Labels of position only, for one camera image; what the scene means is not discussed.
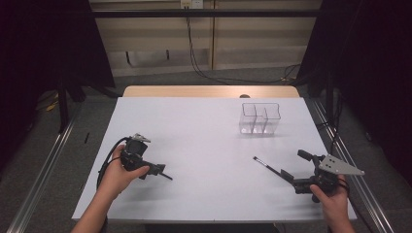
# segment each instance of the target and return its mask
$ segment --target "gray floor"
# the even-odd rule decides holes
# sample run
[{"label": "gray floor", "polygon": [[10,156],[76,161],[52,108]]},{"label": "gray floor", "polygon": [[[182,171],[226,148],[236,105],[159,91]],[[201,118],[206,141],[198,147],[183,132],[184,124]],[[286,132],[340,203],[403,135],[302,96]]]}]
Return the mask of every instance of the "gray floor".
[{"label": "gray floor", "polygon": [[[211,77],[267,82],[283,77],[284,69],[239,69],[204,73]],[[117,88],[112,90],[117,93],[122,93],[124,88],[131,84],[221,84],[201,78],[194,72],[123,77],[116,78],[116,83]],[[314,112],[313,100],[307,96],[306,86],[299,87],[298,91],[302,97],[305,97],[315,122],[320,122]],[[31,218],[27,225],[24,225],[25,228],[23,227],[25,232],[68,232],[75,224],[71,220],[71,215],[116,106],[115,99],[108,98],[91,88],[85,87],[85,92],[87,99],[84,103],[73,103],[69,99],[70,114],[77,117],[66,145],[47,180],[41,198],[35,203]],[[39,108],[48,105],[50,101],[51,99],[48,99],[39,103]],[[0,206],[2,207],[0,232],[7,231],[32,184],[36,181],[56,140],[58,128],[58,106],[50,112],[44,109],[39,110],[32,129],[21,142],[20,147],[16,149],[16,154],[4,171],[0,183]],[[387,162],[379,146],[366,139],[363,126],[346,105],[344,105],[340,118],[339,132],[356,164],[366,172],[364,178],[394,232],[410,232],[412,229],[412,188]],[[328,149],[330,139],[324,129],[320,129],[320,134]],[[373,227],[373,232],[378,232],[373,226],[373,219],[368,215],[369,210],[364,206],[354,188],[352,198],[361,215]],[[369,232],[361,219],[355,220],[354,226],[358,232]],[[278,228],[281,232],[326,232],[322,221],[280,223]],[[111,232],[145,232],[142,225],[121,223],[111,223],[110,230]]]}]

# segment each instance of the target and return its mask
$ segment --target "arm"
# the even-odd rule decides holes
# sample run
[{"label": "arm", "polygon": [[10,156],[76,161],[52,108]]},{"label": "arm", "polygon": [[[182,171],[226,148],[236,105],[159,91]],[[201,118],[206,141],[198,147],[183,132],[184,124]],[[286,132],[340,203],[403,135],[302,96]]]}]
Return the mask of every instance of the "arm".
[{"label": "arm", "polygon": [[348,217],[348,193],[345,188],[338,186],[336,193],[332,196],[327,196],[314,184],[310,185],[310,189],[322,202],[326,223],[333,233],[355,233]]},{"label": "arm", "polygon": [[112,162],[106,170],[101,184],[93,199],[83,213],[82,217],[73,228],[75,232],[99,232],[112,202],[125,190],[134,179],[145,175],[149,166],[127,172],[119,160],[120,152],[124,145],[118,146],[112,155]]}]

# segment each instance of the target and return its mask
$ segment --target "wall socket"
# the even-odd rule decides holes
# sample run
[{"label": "wall socket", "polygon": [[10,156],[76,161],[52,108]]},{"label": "wall socket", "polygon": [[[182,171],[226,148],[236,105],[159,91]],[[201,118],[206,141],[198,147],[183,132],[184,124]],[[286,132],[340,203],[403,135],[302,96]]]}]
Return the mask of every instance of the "wall socket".
[{"label": "wall socket", "polygon": [[181,0],[181,9],[203,9],[203,0]]}]

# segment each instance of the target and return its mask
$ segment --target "white paper sheet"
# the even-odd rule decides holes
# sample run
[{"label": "white paper sheet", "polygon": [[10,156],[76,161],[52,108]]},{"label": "white paper sheet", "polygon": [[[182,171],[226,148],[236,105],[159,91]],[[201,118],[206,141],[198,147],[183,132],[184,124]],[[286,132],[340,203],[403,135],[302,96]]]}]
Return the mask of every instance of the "white paper sheet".
[{"label": "white paper sheet", "polygon": [[[274,136],[239,132],[242,103],[278,103]],[[142,98],[118,100],[73,219],[91,201],[98,171],[119,139],[140,133],[152,140],[145,160],[166,164],[162,176],[132,184],[113,203],[110,220],[136,222],[273,222],[322,219],[321,205],[253,160],[257,156],[296,179],[314,165],[298,150],[326,154],[301,98]],[[350,218],[356,215],[349,205]]]}]

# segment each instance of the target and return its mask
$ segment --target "human hand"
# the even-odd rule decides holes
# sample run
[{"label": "human hand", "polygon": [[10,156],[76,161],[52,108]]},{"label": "human hand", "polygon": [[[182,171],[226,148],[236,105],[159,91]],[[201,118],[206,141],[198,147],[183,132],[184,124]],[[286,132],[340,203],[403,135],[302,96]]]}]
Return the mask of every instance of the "human hand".
[{"label": "human hand", "polygon": [[[346,185],[342,182],[345,181],[344,176],[339,175],[338,179],[341,184]],[[324,218],[333,233],[355,232],[348,217],[348,192],[344,187],[338,186],[329,196],[315,184],[310,185],[310,189],[322,202]]]},{"label": "human hand", "polygon": [[120,152],[124,149],[124,145],[119,145],[115,148],[112,155],[112,162],[106,169],[103,180],[97,191],[103,192],[112,200],[124,191],[134,179],[145,175],[149,171],[149,166],[143,166],[134,171],[126,171],[121,165]]}]

